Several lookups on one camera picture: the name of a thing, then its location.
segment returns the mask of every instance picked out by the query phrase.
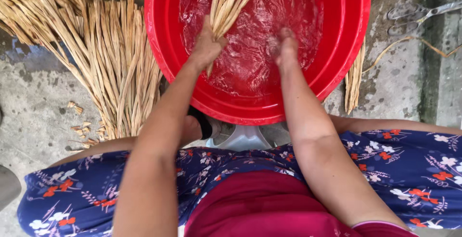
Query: white plastic stool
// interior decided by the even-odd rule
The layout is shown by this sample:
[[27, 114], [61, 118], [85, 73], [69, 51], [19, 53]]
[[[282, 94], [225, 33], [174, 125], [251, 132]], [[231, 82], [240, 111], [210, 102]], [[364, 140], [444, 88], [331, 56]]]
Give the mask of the white plastic stool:
[[222, 144], [215, 145], [213, 139], [210, 138], [205, 146], [230, 151], [267, 150], [272, 148], [263, 137], [258, 126], [242, 125], [236, 125], [234, 132]]

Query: red plastic basin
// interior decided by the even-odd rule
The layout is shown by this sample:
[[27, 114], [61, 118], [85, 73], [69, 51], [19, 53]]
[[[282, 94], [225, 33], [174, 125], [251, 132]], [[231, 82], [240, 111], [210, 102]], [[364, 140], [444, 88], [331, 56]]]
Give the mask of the red plastic basin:
[[[309, 86], [322, 100], [332, 92], [355, 60], [364, 36], [371, 0], [321, 0], [324, 8], [322, 39], [313, 63], [304, 71]], [[159, 67], [169, 82], [188, 55], [181, 39], [180, 0], [145, 0], [148, 39]], [[216, 119], [239, 125], [267, 125], [284, 121], [278, 88], [255, 97], [231, 95], [200, 77], [191, 104]]]

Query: woman's left hand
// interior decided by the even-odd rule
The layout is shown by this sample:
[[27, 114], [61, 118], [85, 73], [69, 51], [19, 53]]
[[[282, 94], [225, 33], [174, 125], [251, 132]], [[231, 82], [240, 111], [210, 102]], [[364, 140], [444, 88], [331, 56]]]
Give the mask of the woman's left hand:
[[210, 16], [206, 15], [204, 16], [202, 31], [196, 37], [196, 44], [189, 61], [196, 65], [199, 70], [203, 70], [207, 65], [215, 61], [226, 44], [228, 44], [228, 39], [224, 37], [215, 39], [215, 34], [210, 25]]

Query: concrete floor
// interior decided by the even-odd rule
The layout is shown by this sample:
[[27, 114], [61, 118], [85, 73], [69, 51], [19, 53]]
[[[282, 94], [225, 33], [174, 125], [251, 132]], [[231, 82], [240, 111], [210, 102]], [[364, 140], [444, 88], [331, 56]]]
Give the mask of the concrete floor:
[[[456, 0], [372, 0], [367, 32], [365, 66], [397, 38], [389, 38], [392, 25], [385, 14], [396, 5], [418, 2], [436, 7]], [[438, 48], [448, 52], [462, 44], [461, 12], [430, 19], [419, 31]], [[418, 41], [404, 42], [392, 49], [369, 73], [363, 75], [359, 107], [350, 117], [411, 119], [438, 125], [461, 127], [462, 52], [444, 59]], [[326, 100], [326, 110], [345, 116], [344, 85]], [[68, 101], [84, 108], [81, 116], [67, 109]], [[97, 110], [79, 82], [50, 53], [27, 47], [0, 32], [0, 164], [20, 179], [49, 166], [79, 148], [77, 134], [69, 127], [83, 121], [96, 124]], [[232, 133], [225, 125], [220, 141]], [[263, 126], [264, 136], [281, 145], [290, 141], [281, 124]], [[23, 237], [16, 220], [16, 199], [0, 212], [0, 236]], [[456, 237], [460, 231], [420, 230], [421, 236]]]

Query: water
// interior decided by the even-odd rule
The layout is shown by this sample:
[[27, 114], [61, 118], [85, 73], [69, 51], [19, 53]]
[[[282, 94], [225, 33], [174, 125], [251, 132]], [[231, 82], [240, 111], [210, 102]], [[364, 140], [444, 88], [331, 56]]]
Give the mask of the water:
[[[203, 15], [210, 13], [211, 1], [180, 0], [182, 41], [188, 54], [201, 29]], [[287, 26], [295, 32], [298, 59], [306, 70], [321, 40], [322, 9], [317, 0], [251, 0], [225, 34], [229, 43], [215, 61], [207, 82], [218, 90], [243, 97], [268, 95], [279, 89], [279, 72], [274, 64], [278, 31]]]

